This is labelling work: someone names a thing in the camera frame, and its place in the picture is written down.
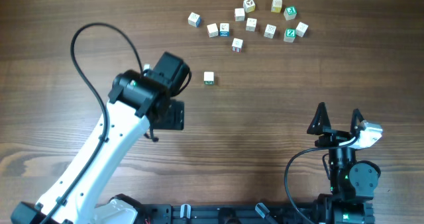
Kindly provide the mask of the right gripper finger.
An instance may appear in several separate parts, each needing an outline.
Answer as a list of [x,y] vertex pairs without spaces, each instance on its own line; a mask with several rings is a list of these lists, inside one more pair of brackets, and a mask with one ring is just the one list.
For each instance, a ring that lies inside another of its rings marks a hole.
[[364,117],[362,116],[362,113],[359,109],[354,109],[352,112],[352,119],[350,122],[350,134],[352,136],[356,136],[356,130],[358,128],[358,125],[364,120]]
[[309,135],[323,135],[331,130],[331,122],[327,113],[324,102],[320,102],[317,106],[315,116],[307,129]]

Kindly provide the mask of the green bottom wooden block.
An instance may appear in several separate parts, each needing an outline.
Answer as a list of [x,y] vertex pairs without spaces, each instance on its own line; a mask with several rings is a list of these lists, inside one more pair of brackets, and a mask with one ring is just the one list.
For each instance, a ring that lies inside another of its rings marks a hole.
[[204,72],[203,80],[205,85],[214,85],[215,84],[214,72]]

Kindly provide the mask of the red striped wooden block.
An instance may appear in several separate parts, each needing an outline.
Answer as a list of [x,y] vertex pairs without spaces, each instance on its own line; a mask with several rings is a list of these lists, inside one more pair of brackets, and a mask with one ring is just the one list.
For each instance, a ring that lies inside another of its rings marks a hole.
[[233,52],[241,52],[243,45],[243,40],[239,38],[234,38],[231,49]]

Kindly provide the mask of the green Z wooden block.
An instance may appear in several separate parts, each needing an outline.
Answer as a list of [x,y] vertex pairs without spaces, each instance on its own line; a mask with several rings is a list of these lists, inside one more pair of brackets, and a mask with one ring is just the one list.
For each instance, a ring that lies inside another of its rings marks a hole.
[[295,29],[287,28],[284,33],[284,42],[293,42],[296,38]]

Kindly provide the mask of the blue D wooden block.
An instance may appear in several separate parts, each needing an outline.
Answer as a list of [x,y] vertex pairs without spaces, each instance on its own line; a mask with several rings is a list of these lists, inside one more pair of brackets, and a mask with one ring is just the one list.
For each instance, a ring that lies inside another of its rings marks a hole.
[[275,33],[276,33],[276,26],[267,24],[264,31],[264,37],[273,38]]

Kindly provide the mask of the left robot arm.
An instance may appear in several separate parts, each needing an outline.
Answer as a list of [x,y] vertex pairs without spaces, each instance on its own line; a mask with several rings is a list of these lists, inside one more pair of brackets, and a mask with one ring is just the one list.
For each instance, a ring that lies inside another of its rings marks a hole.
[[189,83],[189,66],[166,52],[151,70],[128,70],[113,81],[105,113],[58,181],[35,204],[21,202],[12,223],[144,223],[148,214],[134,199],[97,201],[129,149],[154,129],[182,130],[184,104],[174,100]]

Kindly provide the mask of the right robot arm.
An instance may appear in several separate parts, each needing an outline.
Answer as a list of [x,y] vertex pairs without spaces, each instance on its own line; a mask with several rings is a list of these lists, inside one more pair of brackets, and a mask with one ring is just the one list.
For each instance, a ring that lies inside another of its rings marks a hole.
[[356,159],[356,151],[370,148],[382,138],[383,128],[368,122],[358,109],[352,112],[349,131],[331,128],[327,108],[318,104],[307,134],[317,135],[317,148],[328,150],[323,163],[330,181],[330,194],[320,194],[313,202],[314,223],[374,223],[370,203],[381,169],[371,161]]

